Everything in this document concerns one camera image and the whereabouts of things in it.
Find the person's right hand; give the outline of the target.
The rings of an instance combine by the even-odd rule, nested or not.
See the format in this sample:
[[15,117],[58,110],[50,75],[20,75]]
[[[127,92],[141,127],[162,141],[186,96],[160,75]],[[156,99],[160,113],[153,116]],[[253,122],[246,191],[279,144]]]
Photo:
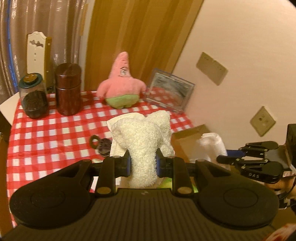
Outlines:
[[295,186],[293,186],[295,182],[295,176],[293,177],[284,177],[281,180],[279,180],[277,183],[274,184],[268,184],[266,183],[265,186],[269,189],[280,189],[284,192],[291,191],[291,195],[295,195]]

